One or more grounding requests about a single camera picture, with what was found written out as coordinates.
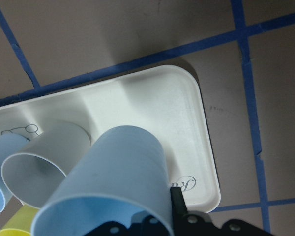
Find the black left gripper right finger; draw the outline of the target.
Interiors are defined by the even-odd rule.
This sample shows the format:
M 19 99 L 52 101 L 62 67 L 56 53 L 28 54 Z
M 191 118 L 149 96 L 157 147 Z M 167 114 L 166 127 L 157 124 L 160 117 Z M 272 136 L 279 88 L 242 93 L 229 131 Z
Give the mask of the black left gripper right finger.
M 222 227 L 214 225 L 211 217 L 204 212 L 189 211 L 180 187 L 171 187 L 173 230 L 176 236 L 270 236 L 252 224 L 231 219 Z

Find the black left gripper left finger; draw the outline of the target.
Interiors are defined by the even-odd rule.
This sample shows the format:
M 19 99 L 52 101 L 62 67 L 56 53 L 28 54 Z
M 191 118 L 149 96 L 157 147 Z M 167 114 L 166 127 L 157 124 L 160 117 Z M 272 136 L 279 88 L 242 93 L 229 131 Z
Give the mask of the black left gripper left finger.
M 108 221 L 86 233 L 86 236 L 168 236 L 166 227 L 154 216 L 137 213 L 129 227 L 117 221 Z

